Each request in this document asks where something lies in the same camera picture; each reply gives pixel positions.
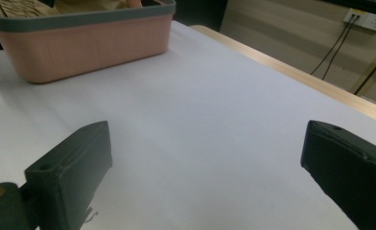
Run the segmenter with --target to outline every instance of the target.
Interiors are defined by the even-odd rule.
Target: black cable
[[[367,77],[364,79],[364,82],[362,82],[362,84],[359,86],[359,88],[356,90],[356,92],[353,93],[354,95],[358,95],[358,93],[362,90],[364,85],[374,75],[375,72],[376,72],[376,67],[374,67],[374,69],[370,72],[370,74],[367,75]]]
[[[352,16],[350,17],[349,21],[347,22],[346,26],[344,26],[343,30],[341,31],[341,34],[340,36],[338,37],[338,40],[335,42],[335,44],[332,46],[332,48],[328,51],[328,53],[325,55],[325,57],[322,59],[322,61],[319,63],[319,65],[317,66],[317,68],[314,69],[313,72],[311,72],[311,75],[313,75],[316,70],[319,68],[319,66],[323,63],[323,61],[326,60],[326,58],[328,58],[329,54],[331,54],[331,52],[334,50],[335,46],[338,44],[338,42],[341,40],[341,37],[343,36],[344,32],[346,31],[346,29],[348,28],[348,26],[350,25],[350,23],[352,22],[352,19],[355,17],[355,14],[352,14]]]
[[[341,45],[338,47],[337,51],[335,52],[335,54],[332,56],[331,60],[329,61],[328,67],[326,68],[326,71],[325,71],[325,74],[324,74],[323,77],[322,77],[322,80],[325,79],[326,74],[327,74],[328,71],[329,71],[329,68],[331,68],[332,62],[334,61],[335,57],[336,57],[337,54],[338,54],[338,51],[341,49],[341,46],[343,45],[343,42],[346,40],[347,35],[349,35],[349,32],[350,32],[350,30],[352,29],[352,26],[355,25],[355,22],[356,22],[359,18],[360,18],[360,16],[357,16],[357,17],[355,18],[355,20],[353,20],[353,22],[349,25],[349,27],[348,27],[348,29],[347,29],[347,32],[346,32],[346,35],[343,37],[343,40],[341,41]]]

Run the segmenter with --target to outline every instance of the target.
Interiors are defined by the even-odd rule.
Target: table surface
[[[298,70],[291,65],[284,63],[280,60],[277,60],[273,57],[270,57],[266,54],[263,54],[257,50],[254,50],[243,43],[240,43],[230,37],[227,37],[223,34],[212,31],[201,25],[192,26],[194,30],[197,30],[204,35],[208,35],[215,40],[221,42],[222,44],[229,46],[230,48],[236,50],[237,52],[251,58],[257,62],[260,62],[278,72],[285,74],[288,77],[293,78],[303,84],[308,85],[309,87],[314,88],[316,91],[319,91],[333,99],[336,99],[339,102],[347,104],[355,108],[356,110],[362,112],[363,114],[376,120],[376,104],[369,102],[365,99],[362,99],[358,96],[355,96],[349,92],[346,92],[335,85],[332,85],[326,81],[317,79],[310,74],[307,74],[301,70]]]
[[[300,166],[309,120],[376,145],[376,120],[173,22],[166,54],[34,85],[0,51],[0,182],[79,127],[114,165],[82,229],[356,229]]]

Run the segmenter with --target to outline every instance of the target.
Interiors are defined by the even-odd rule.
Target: wall socket
[[[352,15],[358,15],[360,18],[355,21],[355,26],[360,26],[363,28],[367,28],[372,31],[376,31],[376,14],[366,12],[366,11],[359,11],[355,9],[350,9],[347,13],[346,17],[343,19],[344,22],[349,22],[350,17]]]

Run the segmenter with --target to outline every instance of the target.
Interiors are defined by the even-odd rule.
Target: woven item
[[[126,0],[60,0],[50,8],[37,0],[0,0],[1,17],[35,17],[126,8]]]

